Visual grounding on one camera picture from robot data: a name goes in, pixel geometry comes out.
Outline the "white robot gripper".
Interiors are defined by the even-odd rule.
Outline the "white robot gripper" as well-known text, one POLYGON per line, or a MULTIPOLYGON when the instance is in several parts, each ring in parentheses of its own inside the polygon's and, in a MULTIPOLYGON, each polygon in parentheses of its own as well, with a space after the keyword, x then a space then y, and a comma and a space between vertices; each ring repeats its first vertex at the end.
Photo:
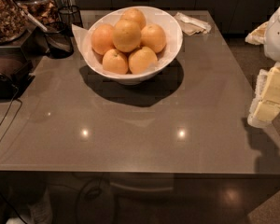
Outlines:
POLYGON ((249 33, 245 42, 252 45, 264 44, 265 56, 278 62, 269 71, 259 71, 255 98, 249 108, 248 124, 263 129, 280 113, 280 7, 268 22, 249 33))

